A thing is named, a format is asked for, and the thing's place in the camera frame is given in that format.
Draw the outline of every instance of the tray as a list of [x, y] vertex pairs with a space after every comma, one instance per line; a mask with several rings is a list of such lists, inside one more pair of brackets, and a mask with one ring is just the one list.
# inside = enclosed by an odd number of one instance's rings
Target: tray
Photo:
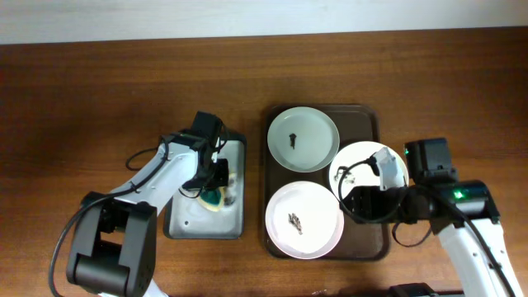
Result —
[[163, 233], [170, 239], [237, 239], [244, 226], [246, 138], [229, 131], [229, 139], [218, 158], [226, 158], [229, 172], [236, 172], [236, 199], [218, 212], [203, 208], [196, 200], [177, 193], [165, 211]]
[[[282, 112], [296, 105], [274, 106], [266, 118], [266, 130], [264, 131], [264, 206], [266, 213], [267, 203], [273, 194], [282, 186], [296, 181], [317, 182], [330, 190], [328, 185], [328, 168], [310, 173], [293, 172], [282, 167], [271, 156], [267, 147], [267, 131], [271, 122]], [[375, 113], [366, 106], [360, 105], [315, 105], [307, 106], [316, 108], [326, 113], [336, 124], [341, 140], [340, 149], [348, 144], [358, 141], [380, 141], [378, 121]], [[269, 238], [264, 228], [264, 246], [274, 257], [291, 258], [284, 254]], [[352, 260], [352, 261], [376, 261], [383, 258], [389, 252], [390, 238], [387, 224], [356, 224], [352, 219], [345, 216], [345, 227], [341, 240], [337, 246], [328, 254], [319, 259], [326, 260]]]

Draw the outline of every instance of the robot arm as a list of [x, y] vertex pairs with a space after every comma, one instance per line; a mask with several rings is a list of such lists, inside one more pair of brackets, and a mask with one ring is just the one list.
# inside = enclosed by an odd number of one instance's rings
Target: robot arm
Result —
[[[70, 283], [103, 296], [166, 296], [152, 280], [157, 217], [180, 188], [227, 185], [227, 160], [216, 159], [222, 127], [216, 116], [198, 112], [189, 130], [166, 137], [156, 156], [110, 195], [133, 191], [86, 211], [78, 221], [69, 254]], [[82, 204], [105, 196], [91, 192]], [[121, 245], [101, 239], [101, 232], [115, 231], [125, 233]]]
[[408, 143], [405, 151], [415, 186], [394, 186], [403, 174], [385, 148], [365, 160], [380, 177], [381, 186], [354, 187], [340, 199], [342, 208], [354, 210], [352, 218], [358, 224], [428, 220], [466, 296], [523, 296], [488, 188], [481, 181], [458, 182], [445, 139]]

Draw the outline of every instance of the white background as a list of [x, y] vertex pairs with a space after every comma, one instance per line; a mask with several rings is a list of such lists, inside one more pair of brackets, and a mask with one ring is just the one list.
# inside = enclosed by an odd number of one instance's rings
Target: white background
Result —
[[528, 25], [528, 0], [0, 0], [0, 44]]

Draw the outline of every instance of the wooden tabletop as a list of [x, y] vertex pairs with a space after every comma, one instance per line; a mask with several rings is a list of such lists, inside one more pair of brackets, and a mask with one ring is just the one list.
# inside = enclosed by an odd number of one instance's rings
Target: wooden tabletop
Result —
[[[261, 242], [262, 125], [269, 106], [359, 103], [381, 141], [445, 136], [460, 178], [481, 179], [502, 215], [528, 293], [528, 28], [142, 40], [0, 47], [0, 295], [48, 295], [60, 230], [89, 191], [131, 173], [124, 161], [189, 127], [198, 110], [247, 137], [239, 240], [170, 240], [158, 221], [154, 279], [170, 295], [292, 296], [426, 282], [459, 290], [437, 238], [393, 244], [379, 262], [281, 261]], [[404, 226], [410, 243], [426, 224]], [[65, 280], [71, 238], [55, 273]]]

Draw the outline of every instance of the white plate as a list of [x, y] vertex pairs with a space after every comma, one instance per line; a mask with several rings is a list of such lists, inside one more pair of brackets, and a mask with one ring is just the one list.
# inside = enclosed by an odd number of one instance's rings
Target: white plate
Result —
[[[359, 161], [365, 160], [368, 157], [372, 156], [373, 153], [379, 151], [383, 147], [387, 147], [386, 145], [373, 142], [373, 141], [361, 141], [354, 144], [350, 144], [343, 148], [342, 150], [337, 153], [337, 156], [333, 159], [332, 164], [330, 165], [330, 168], [328, 170], [328, 183], [330, 184], [330, 188], [332, 189], [333, 194], [337, 197], [337, 185], [339, 184], [339, 179], [337, 181], [335, 180], [335, 176], [337, 173], [337, 169], [341, 166], [349, 167], [354, 163], [357, 163]], [[398, 165], [403, 171], [405, 183], [403, 180], [401, 181], [401, 184], [398, 184], [398, 186], [405, 186], [406, 184], [409, 184], [409, 173], [407, 171], [407, 167], [405, 166], [405, 162], [402, 160], [402, 158], [394, 152], [391, 148], [387, 147], [390, 151], [390, 154], [396, 157], [396, 160], [398, 162]], [[354, 186], [379, 186], [380, 185], [380, 177], [377, 177], [372, 172], [372, 169], [368, 165], [360, 165], [358, 167], [355, 167], [351, 170], [351, 174], [355, 181], [353, 183], [343, 182], [342, 183], [342, 195], [343, 198], [352, 191]]]
[[[290, 136], [295, 135], [295, 146]], [[339, 150], [339, 132], [332, 119], [310, 107], [294, 107], [280, 113], [267, 131], [273, 158], [295, 172], [326, 167]]]
[[[301, 232], [289, 221], [295, 214]], [[284, 253], [299, 259], [321, 257], [337, 245], [345, 220], [336, 197], [324, 186], [296, 181], [279, 189], [266, 208], [266, 230]]]

